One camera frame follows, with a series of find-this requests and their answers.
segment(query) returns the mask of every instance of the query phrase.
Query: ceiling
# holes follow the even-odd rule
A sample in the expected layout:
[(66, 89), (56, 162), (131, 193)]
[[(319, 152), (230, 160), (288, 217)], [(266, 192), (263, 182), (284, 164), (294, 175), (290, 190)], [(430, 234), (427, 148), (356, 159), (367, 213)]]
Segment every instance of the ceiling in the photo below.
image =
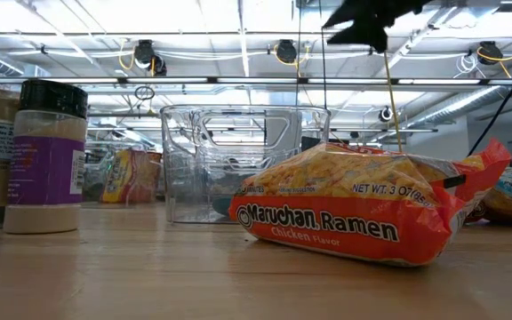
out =
[[(323, 14), (313, 0), (306, 0), (301, 10), (292, 0), (35, 0), (31, 5), (37, 13), (18, 2), (0, 0), (0, 56), (11, 64), (37, 65), (51, 76), (148, 76), (135, 65), (126, 70), (119, 62), (118, 54), (123, 52), (123, 62), (130, 64), (131, 49), (140, 39), (154, 41), (168, 76), (296, 77), (296, 68), (279, 63), (273, 53), (280, 39), (300, 44), (301, 76), (386, 76), (384, 58), (369, 55), (364, 45), (322, 45), (320, 27), (341, 0), (324, 0)], [(419, 15), (401, 17), (388, 29), (391, 76), (506, 77), (499, 64), (478, 65), (478, 70), (467, 68), (471, 67), (469, 59), (461, 61), (463, 54), (476, 50), (482, 41), (494, 41), (505, 57), (512, 56), (512, 12), (499, 10), (500, 5), (501, 1), (470, 1), (470, 7), (438, 11), (439, 5), (434, 4)], [(428, 28), (436, 20), (436, 28)], [(325, 30), (324, 38), (336, 31)], [(466, 65), (466, 72), (461, 72), (461, 63)], [(506, 66), (512, 70), (512, 60)], [(176, 87), (157, 94), (151, 108), (158, 110), (171, 104), (269, 104), (282, 91), (246, 88), (251, 87), (214, 92), (203, 87), (182, 94)], [(306, 88), (303, 84), (298, 88), (298, 104), (324, 106), (324, 92), (319, 87)], [(360, 89), (327, 88), (332, 126), (388, 126), (378, 120), (380, 110), (390, 104), (388, 92)], [(295, 86), (284, 91), (295, 92)], [(395, 92), (401, 122), (454, 94), (455, 90)], [(101, 113), (127, 113), (129, 108), (115, 89), (111, 94), (91, 95), (90, 104)], [(125, 119), (130, 120), (136, 121), (131, 116)], [(141, 126), (158, 123), (157, 119), (137, 121), (143, 123)], [(160, 139), (158, 132), (143, 134)]]

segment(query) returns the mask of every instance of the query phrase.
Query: white wall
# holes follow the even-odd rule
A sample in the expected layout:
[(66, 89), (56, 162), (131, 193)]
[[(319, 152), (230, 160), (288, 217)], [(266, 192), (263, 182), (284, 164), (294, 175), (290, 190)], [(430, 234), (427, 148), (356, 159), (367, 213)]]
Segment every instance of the white wall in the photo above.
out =
[(438, 125), (438, 132), (414, 133), (407, 139), (404, 151), (445, 160), (464, 159), (469, 152), (467, 118), (462, 116), (455, 122)]
[[(469, 117), (468, 137), (470, 146), (474, 145), (490, 121), (491, 119), (476, 121), (474, 117)], [(509, 143), (512, 141), (512, 112), (499, 116), (491, 130), (479, 144), (479, 147), (476, 149), (476, 151), (483, 150), (491, 138), (499, 140), (511, 152), (512, 155), (512, 143)]]

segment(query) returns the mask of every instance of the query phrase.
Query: string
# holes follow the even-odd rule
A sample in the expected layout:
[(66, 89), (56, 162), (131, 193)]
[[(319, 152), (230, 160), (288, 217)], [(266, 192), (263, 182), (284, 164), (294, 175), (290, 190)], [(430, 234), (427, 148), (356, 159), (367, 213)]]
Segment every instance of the string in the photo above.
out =
[[(319, 0), (319, 19), (323, 21), (323, 9), (321, 6), (321, 0)], [(324, 61), (324, 107), (327, 109), (327, 75), (325, 73), (325, 40), (324, 40), (324, 29), (321, 27), (321, 54)]]
[(300, 1), (300, 27), (298, 28), (298, 64), (296, 66), (296, 85), (295, 85), (295, 106), (298, 107), (298, 96), (300, 94), (300, 51), (301, 51), (301, 14), (302, 14), (302, 6)]
[(395, 104), (395, 94), (392, 92), (392, 81), (390, 78), (390, 66), (388, 65), (388, 55), (387, 52), (384, 51), (384, 66), (387, 69), (387, 82), (388, 82), (388, 92), (390, 92), (390, 105), (392, 107), (392, 117), (395, 119), (395, 128), (396, 128), (396, 138), (398, 139), (398, 151), (402, 152), (402, 141), (400, 140), (400, 130), (398, 123), (398, 116), (396, 115), (396, 104)]

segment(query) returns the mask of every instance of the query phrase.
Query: security camera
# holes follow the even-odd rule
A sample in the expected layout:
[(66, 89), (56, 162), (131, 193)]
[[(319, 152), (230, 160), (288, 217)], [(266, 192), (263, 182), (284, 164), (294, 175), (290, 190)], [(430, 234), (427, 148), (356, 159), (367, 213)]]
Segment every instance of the security camera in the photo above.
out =
[(133, 57), (136, 66), (139, 68), (145, 69), (146, 71), (153, 69), (154, 76), (167, 76), (165, 60), (156, 55), (153, 49), (153, 41), (140, 40), (138, 45), (135, 46)]
[(379, 113), (379, 120), (386, 123), (392, 119), (392, 110), (389, 107), (385, 107)]

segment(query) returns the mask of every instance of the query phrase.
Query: black cable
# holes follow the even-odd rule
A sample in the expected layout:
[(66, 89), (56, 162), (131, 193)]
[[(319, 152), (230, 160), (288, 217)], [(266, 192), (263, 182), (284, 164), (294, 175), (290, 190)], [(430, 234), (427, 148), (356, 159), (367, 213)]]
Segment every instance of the black cable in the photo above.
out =
[[(323, 9), (321, 7), (321, 0), (319, 0), (319, 19), (323, 20)], [(324, 107), (327, 109), (327, 75), (325, 73), (325, 40), (324, 40), (324, 28), (321, 27), (321, 54), (323, 55), (324, 61)]]
[(495, 116), (493, 116), (493, 118), (491, 119), (491, 121), (489, 122), (487, 127), (485, 128), (484, 132), (481, 133), (481, 136), (479, 136), (479, 139), (477, 139), (476, 144), (472, 147), (471, 151), (469, 151), (468, 156), (471, 156), (473, 154), (473, 152), (476, 151), (477, 146), (479, 146), (479, 143), (481, 142), (481, 140), (484, 139), (485, 135), (487, 135), (487, 133), (489, 132), (491, 127), (493, 127), (495, 120), (497, 120), (497, 118), (501, 114), (501, 111), (503, 111), (503, 108), (507, 105), (508, 100), (511, 98), (511, 96), (512, 96), (512, 87), (511, 87), (511, 90), (508, 92), (507, 96), (505, 96), (505, 99), (503, 100), (503, 102), (501, 102), (501, 105), (497, 109), (497, 112), (495, 112)]
[(302, 0), (298, 0), (300, 2), (300, 27), (298, 29), (298, 57), (296, 61), (298, 62), (296, 66), (296, 85), (295, 85), (295, 106), (298, 107), (298, 95), (300, 94), (300, 52), (301, 52), (301, 2)]

